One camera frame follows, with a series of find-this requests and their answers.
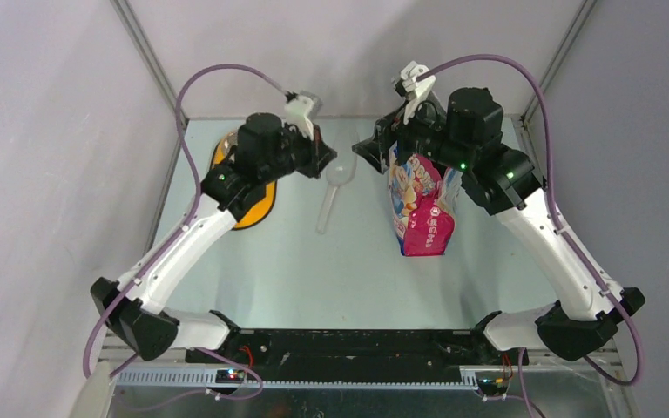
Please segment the clear plastic scoop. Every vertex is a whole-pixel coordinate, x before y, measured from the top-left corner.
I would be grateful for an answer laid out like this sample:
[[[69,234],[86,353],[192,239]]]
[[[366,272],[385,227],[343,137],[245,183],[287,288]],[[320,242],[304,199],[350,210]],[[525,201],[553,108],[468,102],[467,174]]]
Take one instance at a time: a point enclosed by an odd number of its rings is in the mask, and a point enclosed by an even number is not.
[[[359,141],[357,130],[352,125],[343,126],[335,135],[334,150],[337,157],[328,164],[325,178],[327,188],[321,204],[315,231],[324,234],[338,191],[354,177],[357,167],[357,156],[352,146]]]

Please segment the pink blue pet food bag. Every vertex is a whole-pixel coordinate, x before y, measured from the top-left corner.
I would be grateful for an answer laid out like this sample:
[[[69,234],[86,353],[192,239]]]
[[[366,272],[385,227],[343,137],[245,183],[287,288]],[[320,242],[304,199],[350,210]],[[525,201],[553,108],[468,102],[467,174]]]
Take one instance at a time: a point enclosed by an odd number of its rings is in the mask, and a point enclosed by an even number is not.
[[[414,154],[397,161],[398,146],[389,148],[388,190],[395,236],[404,257],[441,256],[456,230],[457,197],[462,174],[442,169]]]

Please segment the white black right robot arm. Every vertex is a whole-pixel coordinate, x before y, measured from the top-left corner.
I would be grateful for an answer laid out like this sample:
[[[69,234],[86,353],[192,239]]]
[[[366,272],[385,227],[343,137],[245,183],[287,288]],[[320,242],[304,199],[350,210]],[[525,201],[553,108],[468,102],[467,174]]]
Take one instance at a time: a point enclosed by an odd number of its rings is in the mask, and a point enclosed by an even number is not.
[[[503,142],[503,107],[485,88],[434,95],[378,119],[373,135],[353,146],[378,172],[420,156],[461,175],[465,194],[531,253],[557,300],[519,313],[495,312],[476,326],[475,358],[493,364],[514,348],[546,348],[577,361],[604,346],[645,297],[602,275],[600,266],[548,207],[549,188],[530,157]]]

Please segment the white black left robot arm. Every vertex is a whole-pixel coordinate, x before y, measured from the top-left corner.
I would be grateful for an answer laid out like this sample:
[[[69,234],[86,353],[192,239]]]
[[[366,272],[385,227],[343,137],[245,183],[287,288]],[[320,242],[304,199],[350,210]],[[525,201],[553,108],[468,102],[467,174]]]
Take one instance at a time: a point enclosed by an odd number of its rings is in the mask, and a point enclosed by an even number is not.
[[[295,172],[317,179],[337,156],[320,126],[306,135],[265,112],[249,116],[218,147],[226,153],[213,161],[173,230],[130,271],[91,285],[104,324],[144,361],[196,347],[219,362],[237,358],[240,338],[230,324],[216,313],[172,310],[167,301],[201,256],[266,197],[269,185]]]

